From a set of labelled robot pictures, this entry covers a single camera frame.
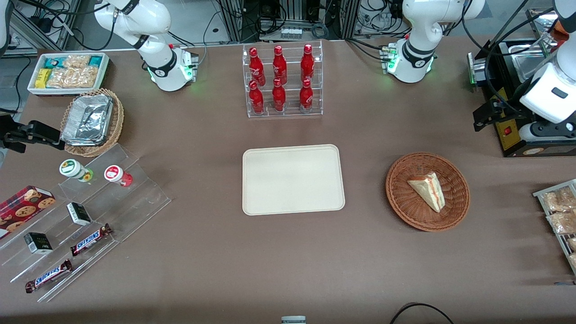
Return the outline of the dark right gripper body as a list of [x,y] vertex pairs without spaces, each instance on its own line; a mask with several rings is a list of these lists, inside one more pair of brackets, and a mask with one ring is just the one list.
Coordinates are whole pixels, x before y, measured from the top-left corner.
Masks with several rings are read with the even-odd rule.
[[0,139],[5,141],[6,136],[11,131],[18,130],[18,123],[13,120],[11,115],[1,115],[0,116]]

